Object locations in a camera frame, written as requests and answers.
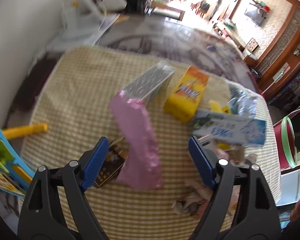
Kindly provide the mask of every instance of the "picture frame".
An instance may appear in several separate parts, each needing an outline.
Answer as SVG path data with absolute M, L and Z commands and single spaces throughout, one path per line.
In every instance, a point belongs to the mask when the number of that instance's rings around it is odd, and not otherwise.
M 259 46 L 259 44 L 257 43 L 257 41 L 254 38 L 251 38 L 251 40 L 246 45 L 246 49 L 250 53 L 253 53 L 258 46 Z

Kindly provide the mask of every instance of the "blue gripper pad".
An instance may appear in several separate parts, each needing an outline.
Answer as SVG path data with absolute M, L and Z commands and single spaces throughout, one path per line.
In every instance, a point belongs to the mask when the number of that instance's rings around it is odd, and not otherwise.
M 83 179 L 80 187 L 83 191 L 86 191 L 88 187 L 93 185 L 108 152 L 109 141 L 106 137 L 101 137 L 96 146 L 92 150 L 85 152 L 80 158 L 79 162 L 82 161 L 83 168 Z
M 203 183 L 215 190 L 217 186 L 215 166 L 218 161 L 212 150 L 203 149 L 196 137 L 192 136 L 188 142 L 189 153 L 197 167 Z

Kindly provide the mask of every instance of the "yellow plastic stick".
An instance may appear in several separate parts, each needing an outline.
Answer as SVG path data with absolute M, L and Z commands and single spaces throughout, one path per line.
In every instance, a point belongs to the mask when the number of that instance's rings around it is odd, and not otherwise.
M 33 133 L 46 132 L 48 130 L 47 123 L 38 123 L 26 126 L 19 126 L 2 130 L 3 135 L 7 140 L 23 137 Z
M 19 166 L 16 164 L 11 165 L 11 168 L 28 184 L 31 183 L 32 178 Z

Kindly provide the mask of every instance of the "wallpaper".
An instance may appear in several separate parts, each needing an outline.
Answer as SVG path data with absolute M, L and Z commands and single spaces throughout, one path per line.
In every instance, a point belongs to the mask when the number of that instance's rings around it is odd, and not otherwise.
M 232 18 L 232 21 L 236 24 L 238 35 L 245 43 L 254 38 L 259 44 L 259 47 L 253 52 L 257 58 L 273 41 L 292 8 L 292 4 L 286 0 L 258 1 L 265 2 L 271 9 L 261 26 L 257 26 L 249 17 L 244 15 L 247 5 L 252 2 L 251 0 L 242 0 Z

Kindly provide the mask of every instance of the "cable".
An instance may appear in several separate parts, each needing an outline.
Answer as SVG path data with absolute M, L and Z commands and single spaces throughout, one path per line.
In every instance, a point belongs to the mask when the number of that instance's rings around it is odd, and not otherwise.
M 287 115 L 287 117 L 290 117 L 292 114 L 296 113 L 296 112 L 300 112 L 300 108 L 292 111 L 290 114 Z M 279 122 L 276 122 L 273 127 L 275 127 L 277 124 L 281 123 L 282 122 L 282 119 L 279 121 Z

